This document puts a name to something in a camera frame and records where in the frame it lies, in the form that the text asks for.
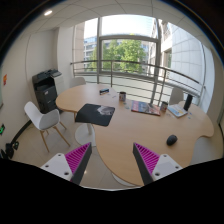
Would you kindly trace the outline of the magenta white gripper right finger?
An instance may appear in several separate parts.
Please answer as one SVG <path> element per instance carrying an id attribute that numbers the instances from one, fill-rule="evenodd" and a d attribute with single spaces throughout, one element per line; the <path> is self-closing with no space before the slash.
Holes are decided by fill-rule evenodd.
<path id="1" fill-rule="evenodd" d="M 159 155 L 138 143 L 133 144 L 133 154 L 145 185 L 182 169 L 168 154 Z"/>

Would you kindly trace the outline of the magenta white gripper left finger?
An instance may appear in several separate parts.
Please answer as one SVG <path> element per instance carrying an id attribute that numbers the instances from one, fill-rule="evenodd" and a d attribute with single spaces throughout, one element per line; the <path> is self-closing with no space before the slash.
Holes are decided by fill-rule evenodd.
<path id="1" fill-rule="evenodd" d="M 87 143 L 67 154 L 57 153 L 42 166 L 42 169 L 79 185 L 91 154 L 92 145 Z"/>

